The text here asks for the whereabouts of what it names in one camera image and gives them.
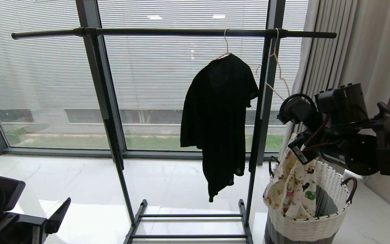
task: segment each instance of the black shirt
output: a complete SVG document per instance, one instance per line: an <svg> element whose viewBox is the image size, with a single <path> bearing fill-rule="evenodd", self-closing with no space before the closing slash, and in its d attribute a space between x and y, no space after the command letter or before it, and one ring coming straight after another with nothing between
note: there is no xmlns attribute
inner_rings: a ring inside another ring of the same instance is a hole
<svg viewBox="0 0 390 244"><path fill-rule="evenodd" d="M210 202L245 167L246 107L258 96L249 66L229 54L213 60L194 78L186 94L180 146L202 149Z"/></svg>

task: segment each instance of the patterned cloth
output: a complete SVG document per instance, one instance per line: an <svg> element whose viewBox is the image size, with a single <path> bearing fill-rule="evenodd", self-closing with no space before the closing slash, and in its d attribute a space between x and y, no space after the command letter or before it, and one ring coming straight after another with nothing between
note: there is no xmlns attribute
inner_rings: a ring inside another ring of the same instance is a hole
<svg viewBox="0 0 390 244"><path fill-rule="evenodd" d="M296 137L297 134L291 135L288 143ZM312 217L316 211L315 170L315 160L302 165L287 148L264 191L264 203L273 211L280 211L291 218Z"/></svg>

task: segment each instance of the woven basket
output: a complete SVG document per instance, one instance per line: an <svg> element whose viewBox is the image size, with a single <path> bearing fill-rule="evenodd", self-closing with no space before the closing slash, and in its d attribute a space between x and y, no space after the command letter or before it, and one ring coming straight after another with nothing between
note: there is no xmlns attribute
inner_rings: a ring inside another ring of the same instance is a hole
<svg viewBox="0 0 390 244"><path fill-rule="evenodd" d="M343 181L341 174L320 161L316 162L316 173L317 198L314 217L293 219L269 209L264 235L266 244L331 244L333 242L351 205L357 180L350 177ZM354 185L349 194L347 182L350 180Z"/></svg>

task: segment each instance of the beige curtain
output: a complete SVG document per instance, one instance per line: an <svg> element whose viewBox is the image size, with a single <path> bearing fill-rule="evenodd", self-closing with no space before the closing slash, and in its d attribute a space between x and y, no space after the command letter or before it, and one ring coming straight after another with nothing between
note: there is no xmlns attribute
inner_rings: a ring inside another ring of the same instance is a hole
<svg viewBox="0 0 390 244"><path fill-rule="evenodd" d="M368 116L378 113L377 102L390 107L390 1L310 1L305 29L336 32L338 37L303 39L294 93L313 96L327 88L361 83ZM299 126L287 125L286 139ZM390 203L390 176L366 179L368 187Z"/></svg>

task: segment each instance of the gray basket bottom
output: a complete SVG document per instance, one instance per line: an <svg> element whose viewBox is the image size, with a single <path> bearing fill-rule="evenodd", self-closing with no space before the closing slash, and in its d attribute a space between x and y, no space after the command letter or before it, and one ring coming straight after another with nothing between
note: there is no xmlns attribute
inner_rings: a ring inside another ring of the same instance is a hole
<svg viewBox="0 0 390 244"><path fill-rule="evenodd" d="M338 207L336 206L333 199L326 193L326 191L317 185L316 189L316 213L315 217L321 217L326 215L332 215L338 212ZM317 241L292 241L281 233L275 230L270 217L267 216L266 230L264 232L264 240L266 244L331 244L336 233L329 238L320 239Z"/></svg>

